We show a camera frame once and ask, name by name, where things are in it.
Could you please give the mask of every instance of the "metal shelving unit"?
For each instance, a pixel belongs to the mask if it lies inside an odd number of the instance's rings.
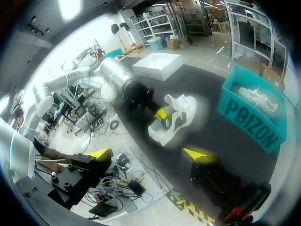
[[[167,22],[153,24],[155,19],[162,18],[162,17],[165,17],[166,20],[167,20]],[[147,23],[146,27],[143,27],[143,25],[142,25],[143,22]],[[159,27],[159,26],[164,26],[164,25],[169,25],[170,26],[170,30],[162,31],[162,32],[154,32],[153,29],[155,29],[156,27]],[[156,35],[158,35],[158,34],[167,34],[167,33],[170,33],[170,34],[175,35],[174,29],[173,29],[173,25],[171,24],[171,22],[169,20],[169,17],[166,14],[162,14],[162,15],[159,15],[159,16],[154,16],[152,18],[145,18],[144,20],[141,20],[141,21],[139,21],[137,23],[133,23],[133,26],[136,29],[137,33],[139,34],[139,38],[140,38],[140,41],[143,44],[143,46],[149,46],[148,43],[145,43],[144,39],[148,40],[150,37],[155,38]],[[147,29],[150,30],[151,34],[146,34],[145,33],[145,30],[147,30]]]
[[[232,42],[231,60],[233,60],[234,56],[236,55],[234,53],[235,46],[241,46],[241,47],[243,47],[247,50],[250,50],[250,51],[264,57],[265,59],[267,59],[269,61],[269,67],[271,67],[272,62],[273,62],[273,56],[274,56],[274,42],[277,42],[277,44],[279,43],[283,48],[285,48],[285,52],[286,52],[286,47],[275,39],[270,19],[263,12],[255,9],[255,8],[245,6],[243,4],[233,2],[233,1],[230,1],[230,0],[224,0],[224,2],[225,2],[226,9],[227,9],[227,13],[229,15],[229,23],[230,23],[230,30],[231,30],[231,42]],[[240,7],[243,7],[244,9],[247,9],[249,11],[257,13],[259,15],[258,16],[259,19],[247,16],[247,15],[243,15],[241,13],[233,12],[232,8],[231,8],[231,5],[240,6]],[[235,31],[234,31],[235,27],[234,26],[235,25],[234,25],[234,21],[232,21],[232,19],[234,19],[234,16],[242,17],[242,18],[247,19],[249,21],[256,22],[256,23],[258,23],[258,24],[260,24],[260,25],[262,25],[262,26],[269,29],[269,33],[270,33],[270,45],[268,45],[268,47],[270,48],[270,55],[269,56],[267,56],[266,54],[256,50],[255,31],[254,31],[254,48],[247,47],[245,45],[242,45],[240,42],[237,42],[237,41],[234,40],[234,34],[235,34]],[[265,23],[264,20],[260,20],[260,17],[264,18],[266,20],[266,23]]]

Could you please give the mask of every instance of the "red component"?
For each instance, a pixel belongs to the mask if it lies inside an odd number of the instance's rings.
[[[227,218],[232,218],[240,215],[242,213],[243,209],[240,206],[235,206],[234,209],[227,215]]]

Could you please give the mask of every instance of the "desk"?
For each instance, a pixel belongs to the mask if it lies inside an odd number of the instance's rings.
[[[140,58],[136,57],[126,57],[122,63],[131,68],[139,60]],[[213,219],[216,219],[221,211],[219,207],[212,205],[202,189],[191,183],[190,165],[187,164],[186,158],[182,157],[182,148],[187,145],[214,152],[226,170],[242,177],[243,185],[270,180],[278,152],[267,154],[246,133],[216,112],[225,78],[188,65],[180,67],[165,82],[138,75],[135,78],[146,86],[154,87],[154,100],[160,105],[166,105],[166,94],[178,97],[183,93],[205,96],[211,104],[210,116],[205,127],[189,133],[186,140],[172,151],[159,146],[148,135],[147,127],[154,120],[150,112],[129,112],[122,105],[123,100],[116,101],[113,106],[142,151],[175,189],[198,209]]]

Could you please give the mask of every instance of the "yellow black hazard tape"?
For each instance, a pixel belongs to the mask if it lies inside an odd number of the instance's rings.
[[[205,226],[213,226],[214,220],[207,214],[199,210],[194,204],[185,200],[183,202],[184,210],[186,210],[190,215],[192,215],[196,220],[201,222]]]
[[[185,210],[205,226],[213,226],[214,220],[199,210],[194,204],[184,199],[179,192],[171,189],[165,196],[179,209]]]

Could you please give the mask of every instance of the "cardboard box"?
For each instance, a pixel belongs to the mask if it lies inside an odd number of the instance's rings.
[[[280,76],[277,72],[273,71],[271,68],[264,66],[262,72],[262,78],[271,84],[275,89],[280,93],[283,93],[285,86],[284,83],[280,80]]]
[[[165,27],[161,27],[161,28],[157,28],[157,29],[152,29],[152,31],[153,31],[154,33],[163,32],[163,31],[165,31],[165,30],[166,30]]]
[[[167,41],[167,49],[175,51],[179,48],[179,41],[178,40],[168,40]]]
[[[248,69],[249,71],[253,72],[254,74],[257,74],[260,77],[262,76],[263,65],[260,63],[255,63],[252,60],[245,58],[241,61],[241,63],[239,65],[245,69]]]
[[[132,66],[138,75],[165,81],[183,65],[181,55],[152,53]]]

